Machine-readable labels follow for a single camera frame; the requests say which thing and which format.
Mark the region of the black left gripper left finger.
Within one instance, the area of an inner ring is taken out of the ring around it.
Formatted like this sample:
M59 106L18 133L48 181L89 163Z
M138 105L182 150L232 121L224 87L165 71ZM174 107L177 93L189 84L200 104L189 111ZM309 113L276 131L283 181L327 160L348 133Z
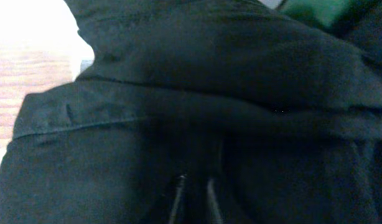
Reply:
M175 186L175 196L170 209L168 224L181 224L184 220L185 189L187 176L180 175Z

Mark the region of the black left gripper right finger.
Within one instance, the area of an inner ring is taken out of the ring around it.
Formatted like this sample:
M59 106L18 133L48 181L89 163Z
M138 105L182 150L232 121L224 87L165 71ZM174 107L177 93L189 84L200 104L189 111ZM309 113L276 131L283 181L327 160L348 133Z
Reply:
M207 182L207 218L211 224L224 224L214 186L215 181L210 179Z

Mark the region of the black garment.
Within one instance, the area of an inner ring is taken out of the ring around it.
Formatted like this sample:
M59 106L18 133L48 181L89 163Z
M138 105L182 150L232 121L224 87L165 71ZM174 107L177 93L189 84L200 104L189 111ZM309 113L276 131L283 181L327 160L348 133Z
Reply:
M382 1L332 29L259 1L67 1L95 55L25 97L0 223L382 223Z

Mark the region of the green cloth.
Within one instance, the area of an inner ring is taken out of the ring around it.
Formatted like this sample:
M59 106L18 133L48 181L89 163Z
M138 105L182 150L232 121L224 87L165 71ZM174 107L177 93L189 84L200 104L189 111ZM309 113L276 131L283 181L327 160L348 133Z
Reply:
M276 10L309 26L332 29L354 4L354 0L284 0Z

